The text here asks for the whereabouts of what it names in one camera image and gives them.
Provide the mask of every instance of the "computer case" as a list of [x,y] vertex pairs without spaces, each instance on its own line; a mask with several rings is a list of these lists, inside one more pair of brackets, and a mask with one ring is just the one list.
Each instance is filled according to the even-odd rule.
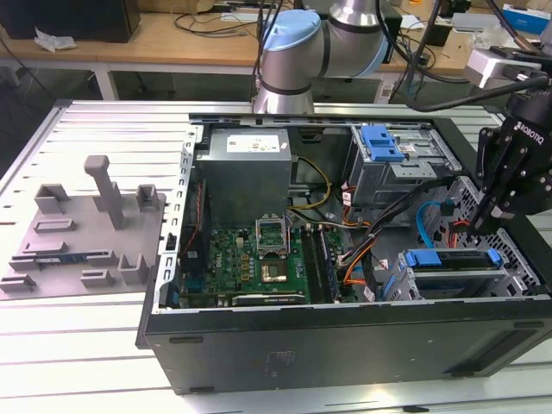
[[35,28],[75,40],[125,43],[138,28],[138,0],[3,0],[0,24],[12,39],[33,39]]
[[[307,154],[295,142],[292,123],[304,125],[302,128],[307,131],[314,128],[314,122],[318,122],[317,127],[327,124],[334,130],[336,125],[361,125],[366,121],[366,118],[257,116],[250,122],[246,116],[241,120],[210,114],[205,119],[198,116],[194,128],[203,124],[208,130],[211,122],[225,128],[235,122],[240,128],[248,125],[261,131],[263,126],[289,127],[292,150]],[[474,175],[475,152],[450,119],[420,116],[418,121],[394,117],[377,122],[399,125],[404,131],[402,135],[419,122],[419,134],[431,134],[441,140],[451,165],[457,164],[467,173],[468,180],[479,185]],[[331,140],[307,140],[310,138],[307,135],[302,138],[310,142],[306,147],[312,147],[313,141],[320,142],[319,148],[331,146]],[[193,138],[185,144],[191,149],[183,152],[181,166],[185,175],[179,179],[178,193],[185,190],[189,179],[186,174],[192,163]],[[208,146],[209,139],[209,135],[204,136],[198,147]],[[334,149],[328,153],[332,154],[333,164],[341,158]],[[323,166],[322,160],[314,155],[313,160]],[[474,205],[467,189],[453,198],[458,205],[465,206],[462,209]],[[443,191],[449,197],[455,188]],[[468,192],[476,194],[476,187]],[[510,270],[514,264],[519,267],[521,273],[516,273],[516,279],[523,276],[524,269],[531,273],[523,276],[526,285],[523,294],[506,293],[503,298],[490,294],[486,298],[406,302],[392,299],[385,303],[368,299],[359,304],[307,304],[241,311],[231,304],[219,304],[218,309],[183,310],[178,301],[169,304],[173,297],[179,296],[178,287],[173,285],[176,278],[172,279],[179,270],[175,265],[178,253],[167,251],[161,256],[156,280],[161,288],[150,287],[147,292],[138,342],[144,336],[147,338],[177,394],[489,376],[552,336],[552,308],[548,301],[552,286],[550,247],[524,216],[508,222],[503,233],[489,235],[486,240],[507,252]],[[482,240],[469,241],[468,247],[481,244]],[[385,245],[385,240],[379,241],[381,248]],[[152,309],[152,302],[159,306]]]

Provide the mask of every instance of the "blue drive bracket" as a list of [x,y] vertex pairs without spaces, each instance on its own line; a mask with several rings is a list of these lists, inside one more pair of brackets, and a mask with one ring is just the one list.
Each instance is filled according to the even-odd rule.
[[420,250],[409,250],[405,253],[406,264],[410,267],[417,266],[440,266],[439,254],[430,248]]
[[405,155],[397,148],[395,137],[389,134],[384,125],[364,125],[361,133],[372,161],[402,162],[405,159]]

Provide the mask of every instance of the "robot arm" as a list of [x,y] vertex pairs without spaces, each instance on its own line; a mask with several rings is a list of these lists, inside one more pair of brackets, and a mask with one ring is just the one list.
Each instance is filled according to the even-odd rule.
[[254,112],[314,111],[311,81],[357,77],[375,71],[386,55],[373,0],[338,0],[328,21],[312,11],[279,13],[262,55],[262,78]]

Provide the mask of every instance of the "ram slot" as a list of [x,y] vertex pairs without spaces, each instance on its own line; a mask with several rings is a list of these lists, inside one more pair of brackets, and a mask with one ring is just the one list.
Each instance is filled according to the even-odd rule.
[[312,242],[314,243],[314,252],[317,259],[317,270],[318,270],[318,280],[320,281],[320,286],[322,287],[323,302],[325,304],[332,304],[334,302],[334,297],[332,296],[331,287],[329,285],[329,277],[326,267],[326,256],[324,254],[324,245],[323,245],[323,230],[315,230],[312,235]]
[[324,299],[318,274],[315,245],[310,231],[301,229],[301,244],[303,246],[304,270],[309,284],[310,302],[312,304],[323,304]]

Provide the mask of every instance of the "desk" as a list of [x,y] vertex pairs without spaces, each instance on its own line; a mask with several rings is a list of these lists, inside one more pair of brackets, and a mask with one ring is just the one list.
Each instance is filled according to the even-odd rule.
[[[119,188],[147,182],[168,191],[182,147],[174,136],[187,114],[248,109],[247,103],[99,101],[54,108],[0,181],[0,272],[35,213],[33,196],[41,183],[63,183],[70,196],[91,195],[94,184],[83,161],[88,154],[107,154]],[[419,116],[404,105],[318,104],[315,110]],[[480,128],[500,123],[481,107],[439,115],[450,117],[472,145]],[[151,131],[157,131],[154,140]],[[551,341],[491,378],[177,397],[153,352],[135,348],[143,299],[143,293],[129,293],[0,302],[0,412],[399,413],[405,405],[448,414],[552,411]]]
[[[406,2],[404,10],[422,19],[430,14],[430,2],[415,5]],[[234,22],[214,21],[205,29],[222,28]],[[255,25],[249,30],[254,33]],[[416,38],[417,31],[411,31]],[[445,47],[436,47],[435,73],[460,76],[467,62],[471,36],[452,33]],[[72,50],[50,53],[33,41],[6,40],[10,49],[28,67],[88,70],[96,74],[103,99],[118,99],[112,72],[170,72],[250,74],[256,59],[257,43],[252,36],[227,39],[208,39],[188,34],[175,28],[172,17],[166,13],[142,14],[141,26],[129,43],[78,41]],[[19,65],[4,50],[0,50],[0,66],[17,68]],[[392,62],[382,65],[369,78],[382,79],[379,101],[387,102],[389,93],[405,63],[396,54]]]

